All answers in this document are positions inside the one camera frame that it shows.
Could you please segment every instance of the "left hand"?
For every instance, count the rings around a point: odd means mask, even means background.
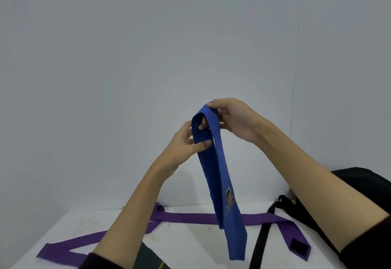
[[[169,178],[180,164],[186,162],[193,154],[202,152],[212,145],[211,140],[205,140],[194,144],[192,136],[192,122],[187,121],[177,133],[174,134],[171,142],[153,165],[161,169]]]

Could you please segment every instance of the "hand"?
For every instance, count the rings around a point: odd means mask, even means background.
[[[180,164],[186,162],[193,154],[202,152],[212,145],[211,140],[205,140],[194,144],[191,129],[192,122],[187,121],[177,133],[174,134],[171,142],[160,156],[154,161],[153,165],[165,172],[169,178]]]
[[[235,98],[225,98],[215,99],[207,106],[218,110],[220,128],[227,129],[248,142],[254,143],[256,141],[255,130],[262,117],[246,103]],[[208,122],[203,118],[202,124],[198,128],[202,130],[207,127]]]

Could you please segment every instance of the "blue necktie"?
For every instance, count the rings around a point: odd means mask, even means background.
[[[203,116],[208,121],[209,128],[200,130],[198,126],[202,123]],[[198,158],[208,182],[219,228],[224,229],[227,238],[230,260],[244,260],[247,231],[225,162],[217,110],[204,105],[192,119],[192,131],[195,143],[209,139],[213,141],[210,148],[198,153]]]

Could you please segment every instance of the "black bag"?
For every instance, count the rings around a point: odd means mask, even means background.
[[[379,207],[391,214],[391,182],[387,179],[369,169],[359,167],[335,170],[331,171],[331,173],[342,179],[345,183],[355,188],[368,199],[379,205]],[[278,202],[273,203],[267,212],[274,213],[275,207],[284,209],[288,215],[318,232],[320,237],[323,238],[328,246],[331,247],[338,256],[340,255],[337,249],[332,245],[330,240],[305,209],[299,198],[296,198],[296,204],[294,204],[285,195],[281,195],[278,197]],[[261,267],[270,226],[271,224],[264,224],[261,227],[251,259],[250,269],[259,269]]]

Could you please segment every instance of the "gray wall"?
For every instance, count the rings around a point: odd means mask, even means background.
[[[122,206],[214,98],[329,168],[391,179],[390,1],[0,0],[0,262],[69,210]],[[285,191],[254,146],[222,138],[238,202]],[[159,202],[210,203],[197,157]]]

